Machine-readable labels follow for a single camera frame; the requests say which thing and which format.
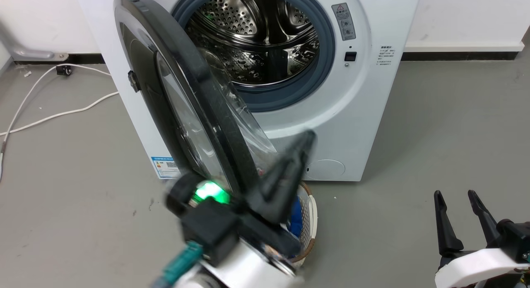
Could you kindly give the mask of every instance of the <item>teal cable connector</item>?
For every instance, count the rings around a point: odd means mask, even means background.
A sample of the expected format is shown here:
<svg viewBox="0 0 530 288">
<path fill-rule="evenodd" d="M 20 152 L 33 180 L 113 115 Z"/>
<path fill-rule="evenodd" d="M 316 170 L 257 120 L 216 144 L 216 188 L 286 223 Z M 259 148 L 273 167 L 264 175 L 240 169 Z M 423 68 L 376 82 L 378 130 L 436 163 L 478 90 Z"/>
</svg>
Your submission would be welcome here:
<svg viewBox="0 0 530 288">
<path fill-rule="evenodd" d="M 173 287 L 201 259 L 202 246 L 194 241 L 188 242 L 186 248 L 165 267 L 163 275 L 157 278 L 151 288 Z"/>
</svg>

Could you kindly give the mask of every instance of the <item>gray sticker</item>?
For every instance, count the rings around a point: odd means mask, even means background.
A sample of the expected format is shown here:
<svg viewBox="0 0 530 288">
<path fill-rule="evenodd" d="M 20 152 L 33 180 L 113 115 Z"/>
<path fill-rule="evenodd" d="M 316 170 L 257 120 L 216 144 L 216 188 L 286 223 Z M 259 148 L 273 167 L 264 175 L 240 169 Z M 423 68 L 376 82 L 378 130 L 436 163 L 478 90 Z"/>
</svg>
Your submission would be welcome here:
<svg viewBox="0 0 530 288">
<path fill-rule="evenodd" d="M 346 3 L 339 3 L 338 5 L 332 5 L 331 9 L 333 9 L 335 17 L 337 18 L 342 40 L 347 41 L 355 39 L 354 21 L 352 20 L 348 5 Z"/>
</svg>

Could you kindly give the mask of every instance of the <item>gray floor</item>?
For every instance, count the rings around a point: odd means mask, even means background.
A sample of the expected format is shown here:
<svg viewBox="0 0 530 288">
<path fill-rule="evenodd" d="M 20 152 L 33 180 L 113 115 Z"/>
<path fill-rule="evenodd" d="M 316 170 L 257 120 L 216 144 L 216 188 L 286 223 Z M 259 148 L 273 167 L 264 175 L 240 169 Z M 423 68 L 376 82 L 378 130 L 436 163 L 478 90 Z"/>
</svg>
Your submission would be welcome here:
<svg viewBox="0 0 530 288">
<path fill-rule="evenodd" d="M 0 78 L 0 130 L 47 68 Z M 81 69 L 46 77 L 17 126 L 114 90 Z M 435 190 L 469 249 L 484 247 L 469 189 L 498 220 L 530 220 L 529 117 L 528 49 L 512 62 L 402 63 L 363 181 L 310 183 L 319 219 L 305 286 L 434 287 Z M 2 287 L 145 287 L 182 248 L 119 97 L 13 134 L 4 165 Z"/>
</svg>

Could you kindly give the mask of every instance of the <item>laundry basket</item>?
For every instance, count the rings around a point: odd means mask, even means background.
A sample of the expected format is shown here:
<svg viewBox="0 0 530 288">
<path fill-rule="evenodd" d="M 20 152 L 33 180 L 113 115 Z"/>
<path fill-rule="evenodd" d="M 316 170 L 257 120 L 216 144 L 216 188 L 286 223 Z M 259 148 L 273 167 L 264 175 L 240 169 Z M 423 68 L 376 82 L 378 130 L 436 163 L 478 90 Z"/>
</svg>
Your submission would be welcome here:
<svg viewBox="0 0 530 288">
<path fill-rule="evenodd" d="M 318 221 L 315 198 L 313 198 L 310 188 L 304 182 L 300 183 L 298 196 L 302 217 L 300 242 L 304 249 L 299 256 L 296 256 L 291 260 L 296 268 L 302 266 L 305 258 L 313 249 L 316 237 L 316 224 Z"/>
</svg>

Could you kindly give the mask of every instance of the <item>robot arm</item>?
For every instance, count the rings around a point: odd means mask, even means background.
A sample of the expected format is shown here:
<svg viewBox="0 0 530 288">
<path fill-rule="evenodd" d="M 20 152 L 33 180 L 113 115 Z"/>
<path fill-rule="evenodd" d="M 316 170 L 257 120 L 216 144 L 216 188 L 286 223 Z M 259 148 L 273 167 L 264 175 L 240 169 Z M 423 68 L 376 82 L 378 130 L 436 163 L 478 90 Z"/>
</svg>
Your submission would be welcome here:
<svg viewBox="0 0 530 288">
<path fill-rule="evenodd" d="M 447 217 L 447 205 L 435 192 L 436 226 L 440 267 L 435 275 L 437 288 L 513 288 L 530 284 L 530 222 L 496 222 L 475 191 L 468 196 L 479 217 L 487 242 L 485 249 L 463 251 L 462 241 Z"/>
<path fill-rule="evenodd" d="M 301 251 L 284 229 L 316 139 L 301 134 L 280 160 L 246 192 L 231 195 L 189 172 L 171 188 L 167 208 L 180 218 L 187 248 L 169 263 L 154 288 L 286 288 Z"/>
</svg>

